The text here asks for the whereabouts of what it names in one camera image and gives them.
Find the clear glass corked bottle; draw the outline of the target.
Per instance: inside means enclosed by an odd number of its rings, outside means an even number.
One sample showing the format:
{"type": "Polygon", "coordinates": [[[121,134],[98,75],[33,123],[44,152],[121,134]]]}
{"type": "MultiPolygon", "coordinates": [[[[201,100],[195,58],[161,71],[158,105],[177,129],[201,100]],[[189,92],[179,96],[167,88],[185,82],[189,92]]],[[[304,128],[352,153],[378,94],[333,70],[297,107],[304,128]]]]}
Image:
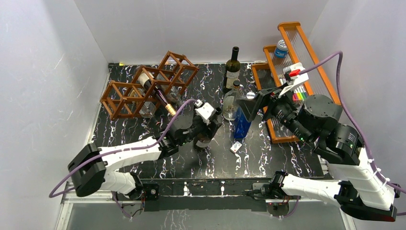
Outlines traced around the clear glass corked bottle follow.
{"type": "Polygon", "coordinates": [[[233,87],[227,92],[223,99],[223,118],[227,121],[234,121],[237,116],[237,99],[241,98],[240,81],[235,80],[233,87]]]}

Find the blue labelled plastic bottle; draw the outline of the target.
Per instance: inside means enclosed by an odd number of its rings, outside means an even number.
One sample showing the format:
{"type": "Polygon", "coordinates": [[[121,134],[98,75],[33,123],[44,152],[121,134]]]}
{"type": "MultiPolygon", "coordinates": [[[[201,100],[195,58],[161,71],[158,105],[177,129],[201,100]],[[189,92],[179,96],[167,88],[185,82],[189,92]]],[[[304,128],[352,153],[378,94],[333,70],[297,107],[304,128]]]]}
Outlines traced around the blue labelled plastic bottle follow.
{"type": "Polygon", "coordinates": [[[240,106],[238,105],[237,116],[234,120],[234,138],[235,139],[245,138],[249,131],[250,126],[251,122],[248,122],[246,120],[240,106]]]}

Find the dark green wine bottle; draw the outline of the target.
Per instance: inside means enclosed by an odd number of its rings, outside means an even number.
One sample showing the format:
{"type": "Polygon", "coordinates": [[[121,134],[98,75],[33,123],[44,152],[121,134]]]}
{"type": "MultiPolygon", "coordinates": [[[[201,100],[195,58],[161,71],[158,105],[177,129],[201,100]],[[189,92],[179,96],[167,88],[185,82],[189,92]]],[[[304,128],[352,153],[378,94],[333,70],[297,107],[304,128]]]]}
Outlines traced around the dark green wine bottle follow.
{"type": "Polygon", "coordinates": [[[223,81],[223,92],[227,93],[233,87],[234,81],[238,80],[240,75],[240,62],[238,61],[239,47],[234,46],[232,49],[232,56],[226,62],[224,81],[223,81]]]}

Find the gold-capped red wine bottle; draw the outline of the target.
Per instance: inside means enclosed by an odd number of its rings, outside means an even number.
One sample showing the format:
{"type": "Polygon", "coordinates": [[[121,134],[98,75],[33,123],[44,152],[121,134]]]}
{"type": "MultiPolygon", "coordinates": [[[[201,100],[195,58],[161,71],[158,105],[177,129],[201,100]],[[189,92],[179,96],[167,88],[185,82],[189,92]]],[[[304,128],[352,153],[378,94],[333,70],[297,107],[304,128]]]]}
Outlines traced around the gold-capped red wine bottle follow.
{"type": "Polygon", "coordinates": [[[151,95],[153,95],[155,98],[159,100],[159,102],[165,107],[165,109],[171,116],[174,116],[176,114],[176,110],[170,104],[163,89],[159,85],[152,87],[152,81],[149,79],[149,77],[145,72],[142,72],[140,74],[138,80],[145,90],[148,91],[149,89],[152,89],[151,95]]]}

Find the silver-capped dark wine bottle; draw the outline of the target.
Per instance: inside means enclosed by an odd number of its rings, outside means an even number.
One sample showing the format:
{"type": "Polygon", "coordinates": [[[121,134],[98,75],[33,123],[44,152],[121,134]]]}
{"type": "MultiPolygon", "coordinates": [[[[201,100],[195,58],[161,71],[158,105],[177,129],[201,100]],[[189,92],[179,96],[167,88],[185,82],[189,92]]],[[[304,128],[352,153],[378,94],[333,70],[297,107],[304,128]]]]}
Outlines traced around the silver-capped dark wine bottle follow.
{"type": "Polygon", "coordinates": [[[219,128],[222,126],[221,108],[215,109],[215,114],[210,118],[210,124],[207,125],[203,122],[200,116],[196,116],[193,120],[197,121],[196,129],[197,136],[193,140],[194,148],[202,150],[210,145],[210,142],[216,135],[219,128]]]}

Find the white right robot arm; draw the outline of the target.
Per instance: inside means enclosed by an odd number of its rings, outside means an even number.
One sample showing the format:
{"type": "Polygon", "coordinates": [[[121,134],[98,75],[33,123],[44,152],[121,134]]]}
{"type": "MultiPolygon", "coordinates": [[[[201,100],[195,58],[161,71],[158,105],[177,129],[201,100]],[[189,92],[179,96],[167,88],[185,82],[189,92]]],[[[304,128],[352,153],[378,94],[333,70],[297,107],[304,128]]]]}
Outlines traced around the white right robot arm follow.
{"type": "Polygon", "coordinates": [[[378,178],[358,131],[339,122],[343,111],[340,105],[325,95],[314,94],[297,106],[291,94],[282,94],[279,88],[261,90],[252,99],[238,99],[237,104],[248,121],[255,118],[259,109],[266,108],[264,118],[276,118],[300,141],[313,145],[312,152],[341,170],[345,177],[343,181],[327,182],[277,171],[269,184],[254,184],[248,196],[305,196],[333,204],[356,219],[395,221],[394,199],[400,192],[378,178]]]}

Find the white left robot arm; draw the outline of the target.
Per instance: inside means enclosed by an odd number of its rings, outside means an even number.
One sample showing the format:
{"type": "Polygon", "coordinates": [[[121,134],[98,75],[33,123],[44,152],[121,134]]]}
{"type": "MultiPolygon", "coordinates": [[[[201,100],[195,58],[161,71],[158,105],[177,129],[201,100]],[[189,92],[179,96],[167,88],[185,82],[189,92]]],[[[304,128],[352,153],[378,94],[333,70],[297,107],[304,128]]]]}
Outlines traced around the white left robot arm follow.
{"type": "Polygon", "coordinates": [[[196,141],[198,147],[209,145],[222,125],[221,109],[211,112],[196,109],[193,117],[179,115],[164,138],[155,136],[113,147],[87,144],[68,164],[73,186],[78,197],[86,197],[99,190],[123,194],[139,199],[147,192],[134,172],[119,172],[120,168],[143,161],[156,161],[174,155],[179,147],[196,141]]]}

